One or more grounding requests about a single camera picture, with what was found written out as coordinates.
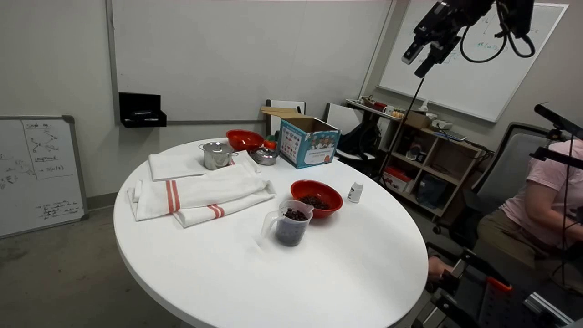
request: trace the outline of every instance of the box flap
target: box flap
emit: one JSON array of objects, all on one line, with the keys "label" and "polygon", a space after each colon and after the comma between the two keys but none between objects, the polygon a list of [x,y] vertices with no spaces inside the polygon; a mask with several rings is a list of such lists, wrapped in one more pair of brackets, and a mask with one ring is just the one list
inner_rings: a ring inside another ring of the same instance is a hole
[{"label": "box flap", "polygon": [[278,108],[278,107],[261,107],[261,112],[268,115],[278,116],[283,119],[286,118],[313,118],[313,116],[307,116],[297,112],[295,108]]}]

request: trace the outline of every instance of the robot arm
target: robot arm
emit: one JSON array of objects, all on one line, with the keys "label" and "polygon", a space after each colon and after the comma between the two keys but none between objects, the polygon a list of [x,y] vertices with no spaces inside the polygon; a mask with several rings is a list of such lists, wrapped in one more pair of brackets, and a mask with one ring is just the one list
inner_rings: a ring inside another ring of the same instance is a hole
[{"label": "robot arm", "polygon": [[[508,38],[518,56],[525,58],[533,56],[535,49],[527,34],[531,29],[534,0],[443,0],[437,2],[415,27],[415,38],[403,55],[403,62],[411,64],[423,47],[431,44],[429,55],[415,71],[415,75],[424,77],[433,65],[441,64],[460,41],[463,43],[468,29],[488,13],[493,3],[496,3],[502,29],[495,36],[503,37],[504,45]],[[466,27],[466,31],[459,37],[458,33],[463,27]],[[531,48],[531,53],[520,54],[510,33],[517,39],[523,39]],[[462,48],[464,58],[472,62],[490,61],[498,54],[485,61],[474,61],[465,55]]]}]

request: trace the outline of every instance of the plastic measuring pitcher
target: plastic measuring pitcher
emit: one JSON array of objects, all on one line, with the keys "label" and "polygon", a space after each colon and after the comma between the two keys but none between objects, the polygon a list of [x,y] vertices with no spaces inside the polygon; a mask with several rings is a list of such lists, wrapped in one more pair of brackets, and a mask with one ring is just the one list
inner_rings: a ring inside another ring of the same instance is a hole
[{"label": "plastic measuring pitcher", "polygon": [[[293,211],[302,212],[307,220],[296,221],[286,217],[284,214],[287,209],[291,208]],[[275,222],[278,223],[275,228],[275,236],[280,243],[286,246],[295,246],[301,242],[301,238],[304,236],[305,230],[308,228],[308,224],[312,220],[312,211],[314,207],[312,205],[304,204],[297,200],[286,200],[279,204],[279,211],[273,211],[267,213],[265,220],[263,221],[263,228],[261,229],[261,240],[267,237],[271,227]]]}]

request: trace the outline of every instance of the red bowl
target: red bowl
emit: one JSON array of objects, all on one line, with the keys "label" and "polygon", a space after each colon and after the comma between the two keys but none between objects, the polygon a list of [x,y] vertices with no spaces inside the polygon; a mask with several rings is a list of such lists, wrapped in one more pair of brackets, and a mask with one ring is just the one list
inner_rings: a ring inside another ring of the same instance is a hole
[{"label": "red bowl", "polygon": [[227,139],[231,147],[238,152],[257,149],[264,141],[260,134],[247,130],[230,130],[227,132]]},{"label": "red bowl", "polygon": [[320,219],[330,216],[342,207],[344,201],[342,196],[327,184],[314,180],[298,180],[291,185],[291,195],[295,200],[300,200],[304,196],[316,196],[321,201],[330,205],[328,210],[314,208],[314,218]]}]

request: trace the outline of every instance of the cardboard box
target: cardboard box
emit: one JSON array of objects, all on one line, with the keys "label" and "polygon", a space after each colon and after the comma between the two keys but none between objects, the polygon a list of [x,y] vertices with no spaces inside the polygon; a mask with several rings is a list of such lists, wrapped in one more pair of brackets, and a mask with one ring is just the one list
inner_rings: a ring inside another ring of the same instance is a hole
[{"label": "cardboard box", "polygon": [[418,129],[426,128],[430,123],[431,120],[429,117],[423,114],[415,113],[414,111],[409,112],[409,115],[407,115],[407,120],[405,121],[405,124]]},{"label": "cardboard box", "polygon": [[405,193],[407,189],[411,192],[409,185],[413,183],[413,180],[406,176],[403,171],[392,166],[388,166],[382,173],[382,181],[385,187],[400,191],[401,193]]},{"label": "cardboard box", "polygon": [[293,166],[302,169],[332,162],[339,129],[291,108],[262,107],[261,111],[282,119],[278,150]]}]

